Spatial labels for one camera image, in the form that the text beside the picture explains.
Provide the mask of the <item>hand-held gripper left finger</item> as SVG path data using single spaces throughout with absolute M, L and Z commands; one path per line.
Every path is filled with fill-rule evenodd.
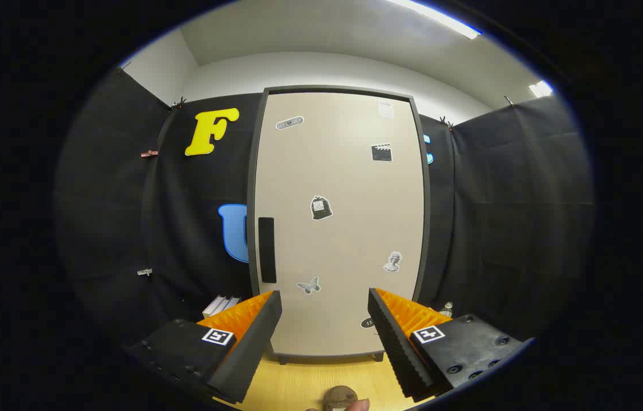
M 199 322 L 174 319 L 125 347 L 144 369 L 199 400 L 245 400 L 282 315 L 264 292 Z

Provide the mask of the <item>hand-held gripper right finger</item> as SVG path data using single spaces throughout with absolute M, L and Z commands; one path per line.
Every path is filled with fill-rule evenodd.
M 405 396 L 449 398 L 491 377 L 529 348 L 475 315 L 451 318 L 378 287 L 368 313 Z

